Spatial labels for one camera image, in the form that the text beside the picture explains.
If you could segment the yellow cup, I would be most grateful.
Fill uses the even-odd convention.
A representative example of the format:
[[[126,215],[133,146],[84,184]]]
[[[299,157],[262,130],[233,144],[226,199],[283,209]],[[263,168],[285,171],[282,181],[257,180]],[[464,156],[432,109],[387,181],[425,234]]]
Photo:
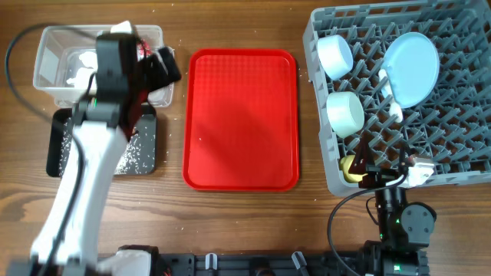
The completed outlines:
[[[348,155],[348,156],[341,158],[340,163],[339,163],[341,171],[343,172],[343,175],[344,175],[344,179],[349,183],[361,182],[363,177],[367,175],[367,173],[365,173],[365,174],[349,173],[349,169],[351,167],[351,164],[354,161],[354,158],[355,158],[355,155]]]

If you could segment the green bowl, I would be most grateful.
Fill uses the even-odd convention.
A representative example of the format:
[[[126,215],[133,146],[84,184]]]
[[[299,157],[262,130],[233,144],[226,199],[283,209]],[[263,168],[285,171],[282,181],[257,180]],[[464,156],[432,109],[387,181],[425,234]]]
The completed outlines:
[[[326,100],[331,128],[340,138],[360,131],[364,126],[364,109],[353,92],[334,92]]]

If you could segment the white plastic spoon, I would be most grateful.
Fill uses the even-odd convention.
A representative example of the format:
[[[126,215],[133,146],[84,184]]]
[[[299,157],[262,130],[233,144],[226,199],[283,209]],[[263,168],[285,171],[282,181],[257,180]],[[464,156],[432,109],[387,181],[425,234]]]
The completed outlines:
[[[382,91],[385,92],[385,94],[389,97],[389,114],[391,116],[395,116],[396,123],[401,123],[403,120],[403,111],[402,108],[400,107],[399,103],[395,100],[394,98],[394,93],[392,91],[389,77],[385,69],[380,69],[378,72],[378,77],[384,81],[384,86],[382,87]]]

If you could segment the large light blue plate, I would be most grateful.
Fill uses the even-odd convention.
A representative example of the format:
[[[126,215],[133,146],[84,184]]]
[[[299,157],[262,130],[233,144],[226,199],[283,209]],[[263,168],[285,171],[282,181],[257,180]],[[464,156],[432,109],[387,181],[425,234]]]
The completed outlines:
[[[433,91],[440,72],[435,44],[424,34],[408,32],[396,38],[385,51],[385,70],[395,102],[402,109],[414,107]]]

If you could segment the light blue bowl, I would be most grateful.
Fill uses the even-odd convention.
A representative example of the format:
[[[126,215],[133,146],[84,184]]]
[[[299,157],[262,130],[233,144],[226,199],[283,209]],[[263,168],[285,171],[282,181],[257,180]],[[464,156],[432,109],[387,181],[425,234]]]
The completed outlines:
[[[337,81],[349,73],[354,59],[346,40],[336,34],[320,38],[317,43],[318,56],[325,73]]]

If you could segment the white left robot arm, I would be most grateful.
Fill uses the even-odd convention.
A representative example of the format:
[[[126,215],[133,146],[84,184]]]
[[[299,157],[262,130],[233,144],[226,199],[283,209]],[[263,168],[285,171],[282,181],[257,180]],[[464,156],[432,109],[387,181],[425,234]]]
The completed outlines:
[[[154,275],[158,248],[124,246],[98,257],[104,206],[117,164],[149,106],[149,93],[181,78],[167,48],[140,57],[142,39],[129,32],[95,38],[97,70],[72,109],[71,153],[54,204],[26,261],[14,260],[9,275]]]

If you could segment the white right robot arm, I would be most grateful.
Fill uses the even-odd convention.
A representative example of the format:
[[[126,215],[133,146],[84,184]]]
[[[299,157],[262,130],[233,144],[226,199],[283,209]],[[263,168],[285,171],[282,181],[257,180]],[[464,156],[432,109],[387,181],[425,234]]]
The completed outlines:
[[[434,173],[431,158],[408,145],[400,147],[397,167],[375,164],[367,137],[361,139],[348,172],[361,175],[361,189],[374,193],[379,241],[366,241],[358,253],[359,275],[423,276],[430,273],[424,251],[430,244],[437,214],[422,202],[408,202],[406,191],[423,185]]]

